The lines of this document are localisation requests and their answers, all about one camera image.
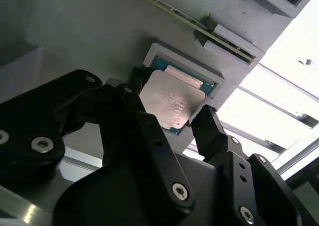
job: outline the gray panel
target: gray panel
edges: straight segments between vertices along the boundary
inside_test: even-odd
[[[247,51],[250,55],[253,56],[254,61],[246,62],[240,59],[238,56],[234,55],[233,53],[229,52],[228,49],[224,49],[216,45],[209,37],[204,36],[203,34],[198,34],[198,40],[203,46],[203,48],[210,51],[213,54],[227,59],[234,65],[241,67],[247,73],[250,73],[253,70],[253,68],[259,63],[259,61],[264,57],[265,52],[263,50],[259,49],[254,44],[246,41],[245,39],[238,36],[236,33],[230,31],[229,29],[225,28],[224,26],[216,23],[211,18],[208,20],[207,26],[212,30],[213,33],[226,39],[232,44],[235,44],[241,49]]]
[[[25,42],[0,50],[0,103],[37,83],[42,55],[42,47]]]
[[[18,0],[0,0],[0,49],[22,39]]]

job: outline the bolt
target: bolt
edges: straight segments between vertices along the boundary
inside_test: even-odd
[[[265,158],[264,157],[262,157],[262,156],[258,156],[258,158],[264,163],[264,164],[266,164],[267,163],[267,161],[265,160]]]
[[[86,80],[88,80],[88,81],[91,82],[91,83],[94,83],[94,82],[95,82],[95,79],[92,78],[92,77],[86,77]]]
[[[172,186],[172,190],[173,193],[175,194],[175,196],[182,201],[185,201],[188,197],[188,192],[187,189],[185,188],[184,185],[180,184],[180,183],[175,183]]]
[[[0,129],[0,145],[7,143],[9,138],[10,138],[10,136],[9,136],[8,132]]]
[[[247,209],[246,207],[242,206],[240,207],[240,214],[241,216],[244,218],[244,220],[250,224],[253,225],[254,224],[254,216],[253,214],[249,211],[249,209]]]
[[[239,144],[239,140],[237,140],[236,138],[232,137],[231,140],[234,141],[237,145]]]
[[[31,142],[31,149],[39,153],[47,153],[54,147],[53,141],[47,137],[37,137]]]
[[[132,93],[132,90],[129,89],[128,87],[124,88],[125,91],[127,91],[128,93]]]

